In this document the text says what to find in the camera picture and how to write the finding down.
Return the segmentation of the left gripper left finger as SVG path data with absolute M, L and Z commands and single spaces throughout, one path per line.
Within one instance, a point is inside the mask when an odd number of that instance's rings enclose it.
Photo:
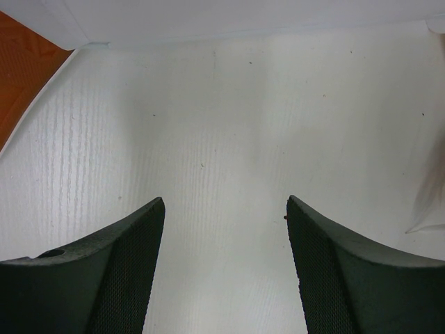
M 165 205 L 134 213 L 35 258 L 1 263 L 2 333 L 141 333 Z

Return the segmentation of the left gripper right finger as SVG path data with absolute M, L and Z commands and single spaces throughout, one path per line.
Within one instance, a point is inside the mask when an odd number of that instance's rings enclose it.
M 296 196 L 286 222 L 308 333 L 444 332 L 444 261 L 373 241 Z

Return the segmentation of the grey sneaker orange sole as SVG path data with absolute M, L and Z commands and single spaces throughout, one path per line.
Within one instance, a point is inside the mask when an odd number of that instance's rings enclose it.
M 72 53 L 1 13 L 1 150 Z

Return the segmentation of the white cabinet door panel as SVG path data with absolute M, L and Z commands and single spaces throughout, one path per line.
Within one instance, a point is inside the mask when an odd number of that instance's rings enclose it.
M 443 1 L 2 1 L 63 49 L 135 48 L 248 34 L 424 20 Z

